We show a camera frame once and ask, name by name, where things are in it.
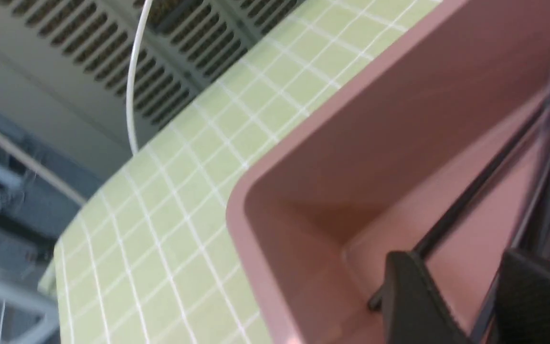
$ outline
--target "vent slot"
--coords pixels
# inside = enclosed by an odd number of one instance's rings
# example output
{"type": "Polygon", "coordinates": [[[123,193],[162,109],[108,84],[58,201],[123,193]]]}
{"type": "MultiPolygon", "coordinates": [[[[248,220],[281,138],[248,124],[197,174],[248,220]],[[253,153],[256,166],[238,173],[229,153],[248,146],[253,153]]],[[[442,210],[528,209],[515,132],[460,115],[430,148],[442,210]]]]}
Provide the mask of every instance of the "vent slot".
{"type": "MultiPolygon", "coordinates": [[[[135,83],[138,84],[141,80],[141,78],[143,78],[147,72],[150,72],[150,69],[152,69],[154,67],[154,65],[156,65],[156,61],[154,61],[154,59],[150,59],[150,61],[146,62],[145,65],[143,65],[140,69],[136,70],[135,71],[135,83]]],[[[116,95],[118,96],[122,96],[123,94],[125,94],[125,92],[127,91],[127,83],[124,83],[123,85],[121,85],[120,87],[118,87],[118,90],[116,90],[116,95]]]]}
{"type": "Polygon", "coordinates": [[[233,40],[234,37],[235,37],[235,34],[232,33],[232,32],[229,32],[223,39],[220,40],[220,43],[216,44],[216,46],[214,46],[209,51],[207,56],[203,57],[203,59],[201,59],[201,61],[199,61],[197,67],[198,68],[205,67],[205,65],[207,65],[207,63],[209,61],[211,61],[218,53],[222,52],[222,49],[225,48],[225,46],[227,46],[228,43],[230,43],[233,40]]]}
{"type": "Polygon", "coordinates": [[[85,41],[87,41],[87,39],[89,39],[90,36],[93,33],[95,33],[96,30],[101,28],[101,26],[103,26],[103,24],[105,24],[106,21],[107,21],[107,15],[105,13],[101,13],[101,15],[99,17],[96,17],[89,24],[89,26],[87,28],[85,28],[82,31],[82,33],[80,33],[80,35],[78,37],[76,37],[71,43],[69,43],[67,48],[65,48],[65,50],[63,50],[63,54],[71,55],[74,52],[76,52],[76,50],[78,50],[78,48],[81,45],[83,45],[85,43],[85,41]]]}
{"type": "Polygon", "coordinates": [[[45,2],[35,13],[27,19],[27,25],[33,27],[39,22],[41,22],[50,11],[52,11],[59,3],[63,0],[48,0],[45,2]]]}
{"type": "Polygon", "coordinates": [[[154,89],[152,89],[150,91],[150,93],[148,93],[141,101],[139,101],[135,106],[137,107],[138,110],[141,110],[143,109],[144,107],[146,107],[146,105],[148,105],[148,103],[150,103],[151,100],[154,99],[155,96],[159,95],[162,90],[167,87],[168,84],[172,83],[173,81],[173,77],[172,76],[167,76],[166,78],[164,78],[164,80],[162,80],[158,85],[157,87],[155,87],[154,89]]]}
{"type": "Polygon", "coordinates": [[[90,42],[89,46],[87,46],[81,53],[76,57],[74,60],[74,63],[80,64],[84,63],[91,55],[96,52],[96,50],[105,43],[109,37],[111,37],[116,31],[118,30],[118,24],[113,22],[110,24],[105,31],[101,32],[99,36],[94,39],[94,41],[90,42]]]}
{"type": "Polygon", "coordinates": [[[92,2],[89,6],[83,9],[63,30],[52,39],[52,45],[59,46],[63,44],[67,39],[79,29],[94,13],[96,12],[96,5],[92,2]]]}
{"type": "Polygon", "coordinates": [[[188,96],[190,96],[190,92],[188,92],[188,90],[184,91],[181,95],[177,96],[171,104],[167,105],[165,109],[161,111],[155,119],[152,120],[152,124],[161,123],[162,120],[166,117],[166,115],[171,115],[173,110],[175,110],[177,107],[183,104],[184,100],[188,99],[188,96]]]}
{"type": "Polygon", "coordinates": [[[11,4],[14,0],[0,0],[0,6],[8,6],[11,4]]]}
{"type": "Polygon", "coordinates": [[[132,44],[127,45],[126,48],[121,50],[118,53],[118,55],[116,55],[116,57],[114,57],[114,59],[112,61],[110,61],[105,66],[105,68],[103,68],[103,70],[101,70],[101,72],[99,72],[95,76],[95,80],[96,81],[101,81],[101,80],[107,78],[107,76],[109,76],[109,74],[111,72],[113,72],[116,67],[121,65],[125,61],[125,59],[130,59],[132,50],[133,50],[133,45],[132,44]]]}
{"type": "Polygon", "coordinates": [[[13,11],[11,11],[12,15],[15,17],[21,17],[25,13],[27,13],[37,0],[22,0],[21,3],[18,4],[17,7],[14,7],[13,11]]]}
{"type": "Polygon", "coordinates": [[[213,63],[212,66],[207,69],[207,72],[205,72],[205,74],[207,76],[212,76],[212,74],[214,74],[214,72],[218,70],[218,67],[221,67],[221,65],[223,65],[229,58],[231,58],[231,56],[233,56],[233,54],[235,54],[236,50],[240,48],[240,46],[241,46],[241,41],[237,40],[233,45],[231,45],[230,48],[226,50],[226,52],[221,54],[218,60],[216,60],[216,62],[213,63]]]}
{"type": "Polygon", "coordinates": [[[249,15],[250,18],[253,18],[255,17],[258,12],[260,12],[260,10],[266,6],[266,4],[269,3],[269,0],[259,0],[253,7],[252,9],[250,9],[249,13],[247,15],[249,15]]]}
{"type": "Polygon", "coordinates": [[[245,0],[241,4],[242,9],[247,9],[247,7],[251,6],[253,4],[254,0],[245,0]]]}
{"type": "Polygon", "coordinates": [[[214,42],[216,41],[216,39],[218,39],[218,37],[220,37],[224,31],[226,31],[227,29],[227,26],[226,26],[226,23],[223,22],[216,31],[214,31],[214,33],[212,33],[208,39],[206,39],[205,41],[203,41],[203,43],[201,43],[201,45],[199,45],[199,47],[194,50],[194,52],[192,52],[192,54],[190,54],[190,56],[188,56],[188,59],[190,61],[195,61],[203,52],[205,52],[205,50],[207,50],[207,48],[209,48],[209,46],[214,42]]]}
{"type": "Polygon", "coordinates": [[[116,39],[111,42],[94,60],[85,68],[85,72],[93,72],[96,70],[116,49],[120,48],[128,39],[126,32],[121,33],[116,39]]]}
{"type": "Polygon", "coordinates": [[[269,6],[268,9],[266,9],[266,11],[264,11],[264,13],[262,13],[262,15],[258,17],[258,19],[256,20],[256,24],[257,25],[264,24],[266,18],[271,17],[271,15],[275,12],[275,10],[277,10],[279,6],[282,6],[282,4],[284,4],[284,1],[285,0],[274,0],[273,4],[271,4],[271,6],[269,6]]]}
{"type": "Polygon", "coordinates": [[[290,12],[296,7],[296,0],[290,0],[284,8],[282,8],[266,26],[262,29],[262,34],[266,35],[271,31],[277,24],[279,24],[290,12]]]}
{"type": "Polygon", "coordinates": [[[52,33],[56,28],[61,25],[61,23],[69,17],[81,4],[84,0],[70,0],[63,9],[57,13],[54,18],[50,19],[48,23],[40,30],[39,35],[41,37],[47,37],[52,33]]]}
{"type": "Polygon", "coordinates": [[[239,61],[243,55],[245,55],[247,53],[247,48],[243,48],[241,49],[241,51],[238,53],[238,55],[231,59],[230,61],[228,61],[223,68],[220,69],[219,72],[217,72],[216,75],[213,76],[214,79],[216,78],[219,78],[224,72],[226,72],[227,70],[229,70],[229,68],[231,68],[231,66],[236,63],[236,61],[239,61]]]}
{"type": "Polygon", "coordinates": [[[175,83],[175,85],[173,85],[173,87],[171,87],[170,89],[168,89],[164,94],[162,94],[162,96],[160,96],[160,98],[152,105],[149,107],[149,109],[146,110],[146,112],[144,112],[144,117],[145,118],[148,118],[150,117],[150,115],[153,115],[156,111],[158,111],[164,104],[166,104],[166,102],[168,100],[170,100],[171,98],[173,98],[173,96],[175,96],[175,94],[181,89],[181,84],[179,82],[175,83]]]}
{"type": "MultiPolygon", "coordinates": [[[[186,24],[179,33],[177,33],[175,35],[175,37],[173,38],[173,40],[171,41],[171,43],[173,44],[178,44],[180,43],[181,41],[183,41],[186,36],[194,31],[194,29],[199,26],[199,24],[201,24],[201,22],[207,18],[207,16],[209,15],[209,13],[211,13],[212,11],[212,7],[211,5],[207,5],[205,6],[199,13],[197,13],[197,15],[194,16],[194,18],[192,18],[192,20],[186,24]]],[[[184,46],[182,46],[181,50],[182,52],[187,52],[190,48],[192,48],[192,46],[199,40],[201,39],[201,37],[203,37],[203,35],[205,35],[205,33],[212,27],[216,24],[216,22],[218,22],[218,18],[220,16],[218,16],[218,14],[212,16],[212,19],[207,22],[205,24],[205,26],[203,26],[203,28],[201,28],[201,30],[199,30],[199,32],[195,33],[193,35],[193,37],[191,39],[189,39],[185,44],[184,46]]]]}
{"type": "Polygon", "coordinates": [[[159,69],[155,70],[155,72],[153,72],[146,81],[144,81],[141,85],[139,85],[139,87],[135,89],[135,98],[139,99],[140,96],[144,94],[144,92],[146,92],[146,90],[150,88],[150,86],[162,76],[162,74],[164,74],[164,68],[160,67],[159,69]]]}
{"type": "MultiPolygon", "coordinates": [[[[137,58],[137,64],[140,64],[144,59],[146,58],[147,53],[145,50],[142,50],[139,52],[139,57],[137,58]]],[[[111,89],[113,87],[116,87],[120,81],[126,78],[128,75],[128,61],[125,63],[125,67],[119,70],[112,78],[107,82],[105,85],[105,88],[111,89]]]]}

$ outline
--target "black rod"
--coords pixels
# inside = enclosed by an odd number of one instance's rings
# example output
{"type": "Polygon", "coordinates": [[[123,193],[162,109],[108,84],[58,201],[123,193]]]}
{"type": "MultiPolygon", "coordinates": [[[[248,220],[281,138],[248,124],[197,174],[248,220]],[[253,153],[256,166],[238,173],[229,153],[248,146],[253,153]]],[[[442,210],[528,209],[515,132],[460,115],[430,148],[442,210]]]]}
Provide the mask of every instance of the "black rod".
{"type": "MultiPolygon", "coordinates": [[[[447,237],[450,231],[454,228],[454,224],[465,213],[465,210],[472,203],[475,196],[483,188],[483,185],[493,176],[494,172],[502,165],[506,158],[518,146],[519,142],[526,136],[528,131],[541,118],[543,112],[550,106],[550,93],[542,102],[539,109],[534,111],[532,115],[522,124],[517,132],[504,144],[498,153],[489,161],[487,166],[475,177],[475,179],[465,188],[464,192],[454,201],[447,211],[439,218],[430,228],[428,233],[422,237],[419,242],[413,247],[413,250],[422,259],[430,257],[435,248],[440,242],[447,237]]],[[[371,311],[378,311],[381,306],[381,288],[371,296],[368,307],[371,311]]]]}
{"type": "MultiPolygon", "coordinates": [[[[550,233],[550,148],[546,159],[541,165],[539,183],[530,196],[529,207],[526,207],[521,224],[517,227],[509,247],[516,248],[519,244],[528,246],[532,252],[542,254],[544,242],[550,233]]],[[[489,328],[493,317],[495,293],[497,289],[498,272],[491,281],[486,298],[479,312],[477,321],[472,328],[470,338],[480,342],[489,328]]]]}

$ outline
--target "cable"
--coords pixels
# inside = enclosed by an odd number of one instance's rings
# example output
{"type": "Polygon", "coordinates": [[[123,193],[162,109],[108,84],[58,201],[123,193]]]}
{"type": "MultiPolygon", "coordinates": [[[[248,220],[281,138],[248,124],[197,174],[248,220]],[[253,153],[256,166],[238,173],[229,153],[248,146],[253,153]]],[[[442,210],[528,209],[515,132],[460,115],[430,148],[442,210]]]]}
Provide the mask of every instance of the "cable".
{"type": "Polygon", "coordinates": [[[16,144],[14,144],[2,133],[0,133],[0,147],[4,151],[8,152],[9,155],[15,157],[18,161],[23,163],[23,165],[27,168],[35,171],[35,174],[42,177],[46,182],[52,185],[55,189],[59,190],[62,194],[65,194],[65,196],[74,201],[77,205],[85,205],[86,199],[81,194],[74,190],[74,188],[72,188],[68,183],[65,183],[65,181],[59,178],[52,171],[45,168],[31,155],[18,148],[16,144]]]}
{"type": "Polygon", "coordinates": [[[144,30],[148,22],[148,15],[152,7],[152,0],[144,2],[144,8],[139,16],[139,24],[137,24],[137,32],[135,32],[135,40],[133,41],[133,50],[131,51],[131,61],[128,63],[127,77],[127,133],[128,143],[131,146],[131,152],[136,155],[139,152],[137,144],[137,131],[135,131],[135,112],[133,110],[133,96],[135,91],[135,70],[137,69],[137,60],[139,59],[139,50],[141,49],[141,39],[144,37],[144,30]]]}

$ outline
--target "white grid line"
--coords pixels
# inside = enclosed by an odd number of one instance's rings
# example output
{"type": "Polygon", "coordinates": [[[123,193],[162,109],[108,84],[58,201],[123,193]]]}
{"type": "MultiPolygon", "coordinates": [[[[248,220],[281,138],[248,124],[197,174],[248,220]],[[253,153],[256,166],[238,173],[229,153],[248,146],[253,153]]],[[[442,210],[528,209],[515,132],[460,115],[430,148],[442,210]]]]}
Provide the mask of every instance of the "white grid line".
{"type": "MultiPolygon", "coordinates": [[[[252,324],[258,320],[260,318],[260,311],[254,313],[252,316],[249,317],[249,319],[247,319],[246,322],[243,323],[243,329],[247,330],[247,328],[249,326],[252,326],[252,324]]],[[[234,333],[232,333],[231,335],[229,335],[229,337],[227,337],[226,339],[224,339],[222,341],[222,344],[229,344],[230,342],[232,342],[236,336],[238,336],[240,333],[240,329],[237,329],[237,331],[235,331],[234,333]]]]}
{"type": "MultiPolygon", "coordinates": [[[[229,272],[226,276],[224,276],[224,278],[222,279],[222,283],[227,283],[229,281],[229,279],[231,279],[235,273],[240,270],[241,268],[241,264],[236,264],[236,266],[231,270],[231,272],[229,272]]],[[[201,296],[199,298],[199,300],[197,302],[195,302],[193,305],[191,305],[189,308],[188,308],[188,314],[191,314],[192,312],[196,311],[196,309],[200,306],[200,305],[203,305],[203,303],[205,303],[205,301],[210,298],[212,295],[214,295],[216,292],[218,291],[218,286],[214,286],[212,288],[210,288],[203,296],[201,296]]],[[[174,320],[173,322],[171,322],[170,325],[168,325],[165,329],[162,330],[161,333],[159,333],[156,337],[155,337],[155,342],[159,343],[162,336],[166,335],[167,333],[169,333],[169,331],[171,331],[172,329],[175,328],[175,326],[177,326],[180,322],[180,319],[177,319],[177,320],[174,320]]]]}
{"type": "MultiPolygon", "coordinates": [[[[340,2],[338,0],[327,0],[327,1],[332,2],[334,4],[337,4],[341,7],[343,7],[344,9],[352,11],[356,14],[358,14],[358,12],[362,10],[362,9],[356,7],[356,6],[347,4],[345,2],[340,2]]],[[[392,24],[392,22],[390,20],[388,20],[384,17],[380,17],[378,15],[374,15],[374,14],[371,14],[371,13],[363,13],[362,15],[364,15],[364,17],[367,17],[367,18],[371,19],[374,22],[379,22],[379,24],[384,24],[384,25],[391,25],[392,24]]],[[[391,25],[391,28],[393,28],[395,30],[398,30],[400,32],[406,32],[408,30],[408,28],[406,28],[405,26],[400,25],[400,24],[391,25]]]]}
{"type": "Polygon", "coordinates": [[[354,53],[354,54],[361,54],[363,57],[366,57],[366,58],[369,58],[367,55],[365,54],[362,54],[362,50],[356,48],[355,46],[345,42],[345,41],[339,41],[338,38],[343,34],[343,32],[345,32],[345,30],[347,30],[347,28],[349,28],[349,26],[351,26],[351,24],[353,24],[356,20],[358,20],[358,18],[360,18],[362,16],[361,13],[358,13],[356,15],[356,17],[349,21],[342,29],[341,31],[339,31],[336,35],[331,35],[330,33],[324,31],[323,29],[319,28],[318,26],[315,26],[315,22],[309,22],[309,21],[306,21],[304,20],[303,18],[298,18],[298,17],[295,17],[294,15],[290,15],[290,20],[294,21],[294,22],[299,22],[300,24],[303,24],[304,26],[307,26],[308,28],[310,28],[311,31],[317,33],[318,35],[320,35],[321,37],[324,37],[325,39],[327,39],[328,41],[330,41],[330,43],[327,45],[327,46],[330,46],[332,45],[332,43],[335,43],[339,46],[342,46],[343,48],[349,50],[350,52],[354,53]]]}
{"type": "MultiPolygon", "coordinates": [[[[59,242],[59,249],[61,249],[61,255],[65,257],[65,248],[62,242],[59,242]]],[[[61,259],[61,264],[63,265],[63,284],[65,285],[65,301],[67,301],[67,321],[69,324],[70,341],[72,342],[71,344],[74,344],[74,321],[72,320],[72,304],[69,302],[69,293],[67,292],[67,266],[65,264],[65,259],[61,259]]]]}
{"type": "MultiPolygon", "coordinates": [[[[201,202],[194,208],[192,209],[192,211],[190,211],[189,213],[189,216],[193,216],[195,213],[197,213],[197,211],[203,206],[205,205],[205,203],[207,201],[209,201],[209,199],[215,194],[217,193],[223,186],[225,186],[228,182],[231,181],[231,178],[235,177],[238,172],[241,172],[243,170],[246,170],[247,168],[245,168],[246,165],[249,165],[249,162],[248,161],[245,161],[245,164],[243,164],[243,166],[241,168],[238,168],[237,170],[235,170],[230,176],[228,176],[226,179],[224,179],[222,181],[222,183],[220,183],[219,185],[216,186],[216,189],[212,190],[210,193],[207,194],[207,196],[205,196],[205,198],[203,198],[203,200],[201,200],[201,202]]],[[[198,173],[198,170],[196,170],[195,172],[193,172],[191,175],[194,176],[194,174],[197,174],[198,173]]],[[[172,198],[174,198],[173,194],[170,194],[170,196],[166,196],[165,198],[163,198],[159,204],[157,204],[153,209],[151,209],[151,211],[148,213],[148,217],[151,217],[153,214],[155,214],[157,211],[159,211],[163,205],[165,205],[169,200],[171,200],[172,198]]],[[[135,199],[135,197],[131,196],[129,198],[129,201],[130,200],[133,200],[135,199]]],[[[117,215],[119,214],[119,211],[116,211],[114,213],[114,215],[117,215]]],[[[98,227],[97,229],[94,230],[93,233],[90,233],[90,239],[94,238],[96,236],[97,233],[99,233],[101,231],[101,229],[103,229],[103,227],[105,226],[105,224],[107,223],[108,220],[105,220],[103,222],[103,224],[98,227]]],[[[124,242],[124,240],[127,238],[127,237],[130,237],[133,233],[135,233],[135,231],[140,228],[143,224],[144,224],[145,220],[140,220],[139,222],[137,222],[137,224],[133,225],[128,231],[126,231],[123,235],[122,235],[122,241],[124,242]]],[[[175,231],[180,228],[182,225],[184,224],[184,222],[180,222],[179,224],[177,224],[176,226],[174,226],[170,232],[166,233],[163,237],[162,237],[162,241],[166,240],[170,235],[173,235],[175,233],[175,231]]],[[[81,251],[85,245],[87,244],[87,242],[82,242],[78,248],[74,251],[74,254],[72,255],[71,253],[69,255],[67,255],[67,257],[65,257],[65,259],[71,259],[75,253],[81,251]]],[[[117,247],[116,244],[114,244],[113,246],[110,246],[109,248],[105,249],[105,251],[103,253],[101,253],[101,255],[96,259],[96,263],[99,264],[101,263],[101,261],[103,261],[108,255],[109,253],[113,252],[114,249],[117,247]]],[[[72,289],[73,287],[75,287],[76,285],[78,285],[79,282],[82,281],[83,278],[85,278],[86,276],[89,275],[89,271],[85,271],[83,274],[81,274],[80,276],[76,277],[73,281],[70,281],[70,289],[72,289]]]]}
{"type": "MultiPolygon", "coordinates": [[[[209,176],[207,176],[205,170],[203,169],[203,166],[201,165],[201,161],[199,161],[198,157],[194,154],[194,151],[190,150],[190,148],[188,148],[188,142],[185,140],[184,136],[181,135],[178,131],[176,131],[177,134],[179,135],[179,137],[181,137],[183,140],[183,144],[184,146],[189,149],[189,151],[191,152],[194,160],[195,160],[195,163],[197,163],[197,165],[199,166],[199,168],[201,169],[201,172],[203,173],[203,177],[205,178],[205,180],[207,180],[212,188],[212,190],[215,190],[216,187],[215,185],[213,185],[212,181],[211,181],[211,178],[209,178],[209,176]]],[[[153,152],[153,150],[151,149],[151,146],[147,146],[146,147],[146,151],[151,155],[152,158],[154,158],[155,156],[155,153],[153,152]]],[[[163,172],[162,170],[162,166],[160,164],[159,165],[159,169],[161,170],[161,173],[163,172]]],[[[239,317],[238,315],[236,314],[236,311],[235,311],[235,308],[233,307],[232,303],[231,303],[231,300],[229,300],[229,298],[227,297],[226,295],[226,292],[224,291],[224,287],[222,285],[222,281],[220,280],[220,277],[218,276],[218,273],[216,272],[216,268],[214,267],[213,265],[213,262],[212,262],[212,259],[211,257],[209,256],[209,253],[207,252],[207,250],[205,250],[205,246],[203,245],[203,242],[201,242],[201,238],[199,237],[199,234],[197,233],[196,231],[196,228],[194,228],[194,224],[192,222],[192,220],[190,220],[190,217],[187,216],[188,213],[186,212],[186,205],[183,204],[183,201],[181,200],[181,198],[179,197],[179,195],[177,194],[177,192],[175,191],[175,188],[174,186],[171,184],[170,180],[168,179],[168,176],[165,176],[165,180],[168,182],[168,185],[171,189],[171,191],[174,193],[174,196],[175,196],[175,201],[177,201],[177,204],[178,206],[180,207],[180,210],[182,212],[182,214],[185,215],[185,217],[188,218],[188,226],[190,227],[190,232],[192,233],[192,237],[194,238],[194,240],[196,241],[197,245],[199,246],[199,250],[201,250],[201,252],[203,252],[203,256],[205,257],[205,261],[207,262],[207,266],[209,267],[209,270],[211,271],[212,275],[214,276],[214,278],[216,279],[216,283],[218,285],[218,289],[220,290],[220,292],[222,293],[222,296],[226,302],[226,305],[229,307],[229,311],[231,312],[237,326],[240,326],[241,325],[241,322],[239,320],[239,317]]],[[[220,203],[222,204],[222,206],[226,207],[226,204],[225,202],[223,201],[222,199],[222,196],[220,196],[219,193],[216,193],[216,197],[220,199],[220,203]]],[[[245,341],[247,342],[247,344],[251,344],[251,342],[249,341],[249,339],[247,338],[247,335],[245,333],[245,330],[242,332],[242,335],[243,335],[243,338],[245,339],[245,341]]]]}
{"type": "Polygon", "coordinates": [[[116,231],[116,238],[118,239],[118,244],[120,245],[120,252],[122,253],[122,261],[124,263],[125,270],[127,271],[127,276],[130,281],[131,291],[133,292],[133,298],[135,298],[135,307],[137,307],[137,311],[139,312],[141,329],[144,331],[144,337],[146,338],[146,342],[150,342],[150,338],[148,336],[148,330],[146,327],[146,320],[144,319],[144,312],[142,311],[141,305],[139,304],[139,297],[137,296],[137,290],[135,288],[135,280],[133,279],[133,275],[131,274],[131,270],[129,269],[127,253],[125,252],[124,245],[122,244],[122,238],[120,237],[120,229],[118,229],[118,220],[116,220],[116,217],[114,217],[111,206],[109,205],[109,202],[105,198],[105,195],[100,191],[98,191],[98,194],[103,199],[103,203],[105,203],[105,208],[107,209],[107,212],[109,213],[109,217],[112,220],[112,224],[114,225],[114,231],[116,231]]]}
{"type": "Polygon", "coordinates": [[[90,263],[92,264],[92,272],[93,276],[95,277],[95,283],[96,283],[96,295],[99,300],[99,308],[101,310],[101,319],[103,320],[103,327],[105,328],[105,340],[107,341],[107,344],[110,344],[111,340],[109,338],[109,330],[107,329],[107,318],[105,317],[105,308],[103,308],[103,298],[101,298],[101,285],[99,283],[99,276],[96,272],[96,265],[95,265],[95,258],[92,252],[92,245],[90,244],[89,234],[88,230],[86,228],[86,224],[84,220],[82,219],[81,215],[78,215],[78,221],[80,222],[80,225],[82,226],[82,231],[86,236],[86,240],[88,242],[88,252],[90,255],[90,263]]]}
{"type": "Polygon", "coordinates": [[[157,247],[157,250],[159,251],[159,256],[160,256],[160,259],[161,259],[161,263],[164,265],[165,271],[167,273],[167,278],[169,279],[169,282],[171,284],[171,288],[173,288],[173,293],[175,295],[175,300],[177,300],[177,303],[180,305],[182,321],[184,322],[184,325],[186,326],[186,329],[188,329],[188,332],[190,333],[190,338],[192,339],[192,342],[196,343],[197,340],[196,340],[196,337],[194,336],[194,331],[192,330],[192,327],[190,327],[190,323],[188,322],[188,318],[186,318],[186,311],[184,309],[184,303],[182,302],[180,294],[177,290],[177,285],[175,285],[175,282],[173,281],[173,276],[171,276],[171,271],[169,269],[169,263],[167,262],[167,259],[164,255],[164,252],[162,252],[161,242],[159,240],[159,236],[157,235],[157,233],[154,229],[154,226],[152,224],[152,221],[150,219],[150,215],[148,213],[148,209],[146,207],[146,204],[144,203],[144,201],[141,200],[141,196],[139,195],[139,192],[137,191],[137,185],[135,185],[135,182],[133,181],[133,178],[131,178],[128,175],[127,171],[124,170],[124,168],[122,170],[122,173],[125,174],[125,176],[127,177],[129,183],[131,183],[131,187],[133,188],[133,192],[135,192],[135,196],[139,199],[139,205],[141,206],[141,210],[144,213],[144,218],[148,222],[148,227],[150,228],[150,233],[152,234],[152,239],[154,240],[154,244],[157,247]]]}
{"type": "MultiPolygon", "coordinates": [[[[209,244],[211,244],[212,241],[214,241],[216,239],[216,237],[218,237],[218,235],[220,235],[220,233],[222,233],[224,230],[225,230],[224,226],[221,229],[218,229],[218,231],[216,231],[216,233],[214,233],[209,239],[207,239],[205,241],[205,246],[208,246],[209,244]]],[[[175,268],[175,270],[172,272],[172,276],[175,278],[180,272],[182,272],[182,270],[186,266],[188,266],[188,264],[190,264],[190,262],[192,262],[193,259],[195,259],[200,254],[201,254],[200,250],[196,250],[194,253],[192,253],[188,258],[186,258],[183,262],[181,262],[180,265],[177,268],[175,268]]],[[[133,266],[131,266],[131,272],[133,272],[133,270],[137,266],[139,266],[139,264],[140,264],[140,262],[138,262],[137,264],[133,264],[133,266]]],[[[122,274],[120,274],[118,277],[116,277],[116,279],[109,286],[107,286],[107,288],[105,288],[105,290],[103,291],[103,296],[109,295],[109,293],[111,291],[113,291],[118,286],[118,283],[120,283],[122,281],[122,279],[124,279],[126,276],[127,276],[126,272],[122,272],[122,274]]],[[[149,294],[146,297],[144,297],[143,299],[140,299],[139,303],[143,305],[145,302],[147,302],[150,299],[150,295],[156,294],[158,291],[160,291],[159,288],[161,287],[161,285],[162,285],[162,283],[157,285],[157,287],[155,287],[154,290],[149,292],[149,294]]],[[[83,316],[94,305],[96,305],[97,302],[98,302],[98,299],[93,299],[89,303],[86,303],[86,305],[75,314],[74,318],[79,318],[79,317],[83,316]]]]}

